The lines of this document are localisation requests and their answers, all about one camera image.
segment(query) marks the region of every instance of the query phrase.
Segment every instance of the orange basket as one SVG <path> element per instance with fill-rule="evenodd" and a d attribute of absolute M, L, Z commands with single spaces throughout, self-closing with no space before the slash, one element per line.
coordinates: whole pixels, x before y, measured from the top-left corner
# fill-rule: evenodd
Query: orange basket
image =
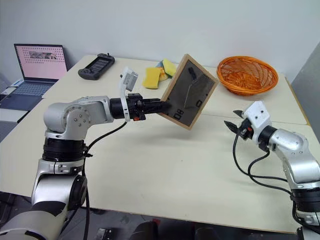
<path fill-rule="evenodd" d="M 250 56 L 227 57 L 219 63 L 216 73 L 230 92 L 243 96 L 264 93 L 278 83 L 272 66 Z"/>

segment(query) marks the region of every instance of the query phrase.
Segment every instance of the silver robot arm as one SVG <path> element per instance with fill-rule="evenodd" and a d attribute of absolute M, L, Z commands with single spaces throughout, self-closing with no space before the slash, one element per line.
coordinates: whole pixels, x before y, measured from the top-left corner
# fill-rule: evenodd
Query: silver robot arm
<path fill-rule="evenodd" d="M 320 239 L 320 165 L 309 150 L 308 140 L 299 133 L 272 127 L 262 101 L 234 113 L 244 121 L 240 127 L 225 122 L 228 128 L 244 140 L 252 139 L 263 151 L 273 151 L 282 161 L 295 206 L 293 217 L 302 224 L 298 239 Z"/>
<path fill-rule="evenodd" d="M 45 142 L 32 191 L 32 207 L 0 229 L 0 240 L 55 240 L 67 213 L 85 201 L 87 179 L 83 170 L 88 129 L 97 124 L 145 120 L 145 114 L 162 113 L 170 105 L 158 98 L 128 94 L 138 74 L 126 68 L 121 75 L 120 97 L 83 97 L 70 103 L 54 103 L 44 113 Z"/>

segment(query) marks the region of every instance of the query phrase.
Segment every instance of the yellow sponge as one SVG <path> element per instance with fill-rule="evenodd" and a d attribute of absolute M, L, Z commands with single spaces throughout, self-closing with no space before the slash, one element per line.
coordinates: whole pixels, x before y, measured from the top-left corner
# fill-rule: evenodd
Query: yellow sponge
<path fill-rule="evenodd" d="M 158 67 L 148 67 L 145 70 L 145 78 L 142 85 L 147 89 L 157 89 L 160 71 Z"/>
<path fill-rule="evenodd" d="M 165 69 L 163 67 L 161 67 L 161 66 L 160 67 L 157 66 L 157 68 L 160 69 L 159 81 L 167 80 L 168 79 L 168 75 L 166 74 Z"/>
<path fill-rule="evenodd" d="M 176 65 L 174 65 L 172 62 L 170 62 L 168 59 L 163 59 L 162 61 L 164 71 L 166 74 L 173 76 L 176 73 Z"/>

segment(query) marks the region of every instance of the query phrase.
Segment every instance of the green sponge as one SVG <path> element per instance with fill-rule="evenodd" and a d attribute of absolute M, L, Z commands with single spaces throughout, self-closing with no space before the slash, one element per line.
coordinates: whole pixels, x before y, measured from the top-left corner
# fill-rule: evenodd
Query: green sponge
<path fill-rule="evenodd" d="M 145 78 L 142 85 L 147 89 L 157 89 L 160 71 L 159 67 L 148 67 L 145 70 Z"/>
<path fill-rule="evenodd" d="M 171 77 L 173 75 L 175 75 L 176 73 L 176 65 L 174 65 L 172 62 L 170 62 L 168 59 L 163 59 L 162 61 L 163 67 L 164 67 L 164 71 L 166 74 L 170 75 Z"/>

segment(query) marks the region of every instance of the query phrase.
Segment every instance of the white table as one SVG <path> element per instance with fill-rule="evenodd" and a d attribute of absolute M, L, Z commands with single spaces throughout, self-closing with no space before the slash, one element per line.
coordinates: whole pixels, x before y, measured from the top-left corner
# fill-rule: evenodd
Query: white table
<path fill-rule="evenodd" d="M 105 72 L 99 80 L 85 80 L 78 75 L 78 70 L 87 66 L 96 56 L 84 56 L 67 74 L 52 86 L 43 96 L 45 99 L 73 101 L 85 96 L 107 95 L 110 98 L 119 97 L 119 80 L 123 69 L 128 66 L 139 74 L 139 78 L 133 89 L 133 93 L 140 93 L 144 98 L 161 98 L 167 88 L 170 79 L 160 82 L 159 89 L 147 89 L 142 86 L 147 67 L 155 67 L 156 61 L 144 61 L 127 58 L 116 58 L 114 65 Z M 217 78 L 215 67 L 206 69 Z M 306 124 L 297 101 L 295 100 L 285 76 L 279 73 L 279 81 L 272 90 L 254 95 L 238 96 L 228 90 L 222 84 L 214 90 L 202 113 L 213 116 L 236 118 L 233 110 L 243 110 L 253 101 L 263 100 L 271 120 L 282 123 Z"/>
<path fill-rule="evenodd" d="M 44 99 L 0 144 L 0 191 L 25 196 L 32 193 L 38 159 L 43 152 L 48 105 Z M 292 202 L 286 193 L 253 183 L 236 168 L 232 158 L 234 134 L 227 118 L 202 114 L 188 131 L 157 114 L 97 143 L 86 162 L 90 204 L 93 208 L 138 213 L 218 225 L 295 232 Z M 96 125 L 86 143 L 122 124 Z M 274 127 L 305 135 L 320 159 L 320 147 L 308 125 L 275 122 Z M 239 141 L 237 156 L 244 168 L 264 153 L 252 141 Z M 274 153 L 257 163 L 255 174 L 282 176 Z M 282 187 L 285 183 L 269 181 Z"/>

